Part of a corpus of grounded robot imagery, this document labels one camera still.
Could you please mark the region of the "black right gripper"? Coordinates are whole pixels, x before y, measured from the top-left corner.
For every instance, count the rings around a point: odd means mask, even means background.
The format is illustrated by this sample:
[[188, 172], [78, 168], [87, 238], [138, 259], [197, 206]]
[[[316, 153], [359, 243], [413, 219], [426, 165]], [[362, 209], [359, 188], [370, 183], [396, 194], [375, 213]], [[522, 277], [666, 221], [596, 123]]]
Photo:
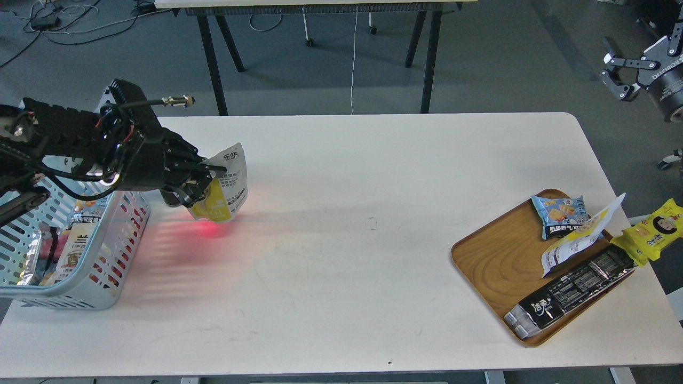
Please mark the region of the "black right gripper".
[[610, 93], [620, 101], [632, 101], [641, 87], [655, 104], [666, 122], [682, 119], [682, 56], [681, 36], [664, 36], [642, 54], [641, 59], [625, 58], [611, 37], [603, 37], [607, 49], [604, 63], [609, 68], [639, 69], [638, 83], [622, 81], [618, 71], [602, 69], [600, 79]]

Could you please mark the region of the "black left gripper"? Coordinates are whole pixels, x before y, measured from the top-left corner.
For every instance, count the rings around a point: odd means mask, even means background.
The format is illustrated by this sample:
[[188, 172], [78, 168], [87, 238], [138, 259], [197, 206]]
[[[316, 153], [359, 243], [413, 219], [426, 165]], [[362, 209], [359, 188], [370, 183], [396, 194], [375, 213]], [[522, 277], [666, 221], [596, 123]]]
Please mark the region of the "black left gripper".
[[192, 207], [207, 197], [215, 177], [227, 168], [205, 164], [198, 149], [166, 128], [161, 133], [134, 136], [132, 154], [124, 161], [120, 189], [158, 190], [168, 206]]

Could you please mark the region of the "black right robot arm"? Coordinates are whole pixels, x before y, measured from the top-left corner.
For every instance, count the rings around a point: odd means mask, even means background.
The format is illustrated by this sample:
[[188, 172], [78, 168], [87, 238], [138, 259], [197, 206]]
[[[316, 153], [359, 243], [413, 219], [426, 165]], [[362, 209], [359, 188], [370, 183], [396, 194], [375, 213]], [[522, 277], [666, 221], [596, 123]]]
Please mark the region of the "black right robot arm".
[[610, 37], [604, 37], [607, 54], [600, 78], [621, 101], [632, 101], [646, 90], [664, 121], [681, 122], [681, 1], [638, 1], [637, 14], [659, 39], [638, 59], [629, 59]]

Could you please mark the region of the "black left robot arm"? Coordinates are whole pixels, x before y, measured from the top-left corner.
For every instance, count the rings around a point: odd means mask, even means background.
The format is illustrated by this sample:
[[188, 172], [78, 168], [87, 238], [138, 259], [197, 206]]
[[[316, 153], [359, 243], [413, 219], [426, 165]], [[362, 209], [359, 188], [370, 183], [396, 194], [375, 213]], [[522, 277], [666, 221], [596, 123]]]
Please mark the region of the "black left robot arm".
[[2, 224], [36, 209], [51, 193], [48, 178], [64, 194], [92, 201], [116, 190], [160, 190], [172, 207], [191, 207], [209, 184], [227, 172], [207, 164], [180, 134], [161, 126], [153, 106], [194, 103], [190, 95], [148, 100], [134, 83], [115, 79], [99, 109], [79, 111], [24, 98], [2, 105]]

